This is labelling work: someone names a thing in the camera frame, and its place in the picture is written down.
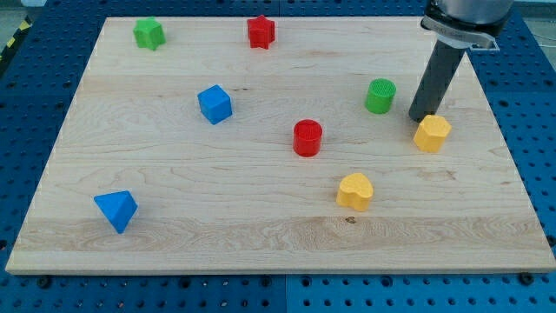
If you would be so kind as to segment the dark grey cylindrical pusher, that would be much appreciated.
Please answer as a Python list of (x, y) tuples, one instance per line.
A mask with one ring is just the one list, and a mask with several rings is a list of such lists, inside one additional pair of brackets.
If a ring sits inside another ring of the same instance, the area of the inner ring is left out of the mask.
[(420, 123), (425, 116), (437, 113), (464, 54), (464, 49), (436, 41), (408, 111), (412, 120)]

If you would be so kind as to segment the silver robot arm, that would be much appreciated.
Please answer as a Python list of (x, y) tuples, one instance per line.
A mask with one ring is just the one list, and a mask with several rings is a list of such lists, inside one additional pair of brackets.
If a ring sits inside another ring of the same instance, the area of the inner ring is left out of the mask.
[(420, 26), (437, 36), (408, 115), (420, 122), (434, 115), (466, 50), (495, 50), (513, 0), (429, 0)]

